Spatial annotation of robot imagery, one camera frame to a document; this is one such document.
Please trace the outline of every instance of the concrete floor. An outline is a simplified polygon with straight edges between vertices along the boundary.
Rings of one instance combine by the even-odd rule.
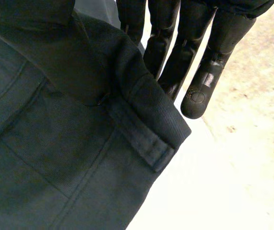
[[[144,44],[148,12],[146,19]],[[153,186],[131,229],[274,230],[274,5],[236,46],[202,119],[187,123],[193,134]]]

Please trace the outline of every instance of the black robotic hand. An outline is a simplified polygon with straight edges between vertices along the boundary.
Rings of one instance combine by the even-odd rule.
[[[148,70],[175,100],[212,18],[211,35],[199,68],[181,105],[191,119],[205,112],[219,77],[236,44],[251,29],[256,17],[274,0],[148,0],[151,36],[144,54]],[[146,0],[117,0],[121,29],[137,45],[144,27]],[[162,71],[180,8],[178,35]]]

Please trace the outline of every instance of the stitching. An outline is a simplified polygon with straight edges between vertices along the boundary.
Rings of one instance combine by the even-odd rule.
[[[90,167],[90,169],[93,169],[93,172],[91,172],[91,175],[89,176],[89,178],[87,179],[86,183],[84,185],[82,185],[82,187],[80,188],[80,186],[77,186],[76,189],[73,191],[72,196],[69,197],[68,201],[65,203],[64,207],[62,208],[62,210],[59,212],[59,214],[55,217],[55,219],[52,221],[52,224],[49,226],[49,228],[53,228],[53,225],[56,225],[56,228],[59,228],[59,225],[62,223],[62,221],[64,220],[64,218],[68,215],[68,213],[72,210],[73,205],[75,204],[75,202],[77,201],[77,199],[80,197],[80,194],[82,192],[82,190],[84,190],[84,188],[88,185],[89,181],[91,181],[91,179],[95,176],[95,174],[97,173],[97,169],[99,168],[99,166],[101,165],[101,163],[103,162],[103,160],[105,159],[107,152],[109,150],[109,148],[111,147],[111,140],[113,139],[112,137],[114,136],[115,133],[115,128],[113,129],[113,131],[111,132],[110,136],[108,137],[107,141],[105,142],[105,144],[102,146],[97,158],[94,160],[92,166]],[[99,162],[96,162],[99,157],[102,155],[102,158],[99,160]],[[85,180],[85,177],[87,177],[87,175],[89,175],[89,172],[87,172],[84,176],[82,181],[80,182],[83,183]],[[77,192],[76,196],[74,199],[71,200],[71,198],[74,196],[74,194]]]
[[[18,80],[18,78],[19,78],[20,74],[22,73],[23,69],[25,68],[27,62],[28,62],[27,60],[24,61],[24,63],[20,66],[20,68],[19,68],[18,72],[16,73],[16,76],[14,77],[14,79],[13,79],[11,82],[9,82],[9,83],[7,84],[7,86],[5,87],[5,89],[0,93],[0,98],[1,98],[5,93],[7,93],[8,90],[13,86],[13,84]]]
[[[31,166],[29,163],[27,163],[21,156],[19,156],[4,140],[0,141],[3,143],[17,158],[19,158],[24,164],[26,164],[28,167],[30,167],[32,170],[34,170],[36,173],[38,173],[42,179],[44,179],[46,182],[48,182],[49,185],[51,185],[53,188],[55,188],[57,191],[59,191],[63,196],[69,199],[68,196],[66,196],[62,191],[60,191],[55,185],[53,185],[45,176],[43,176],[40,172],[38,172],[33,166]]]

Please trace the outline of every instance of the white floor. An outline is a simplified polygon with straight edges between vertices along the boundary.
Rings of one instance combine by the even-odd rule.
[[[269,229],[267,214],[237,183],[203,120],[187,122],[191,136],[155,182],[128,230]]]

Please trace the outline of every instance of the fabric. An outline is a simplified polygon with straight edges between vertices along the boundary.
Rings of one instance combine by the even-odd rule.
[[[97,106],[0,39],[0,229],[125,229],[191,132],[129,38],[80,17],[111,80]]]
[[[274,4],[274,0],[204,0],[206,3],[238,14],[256,18],[265,13]]]

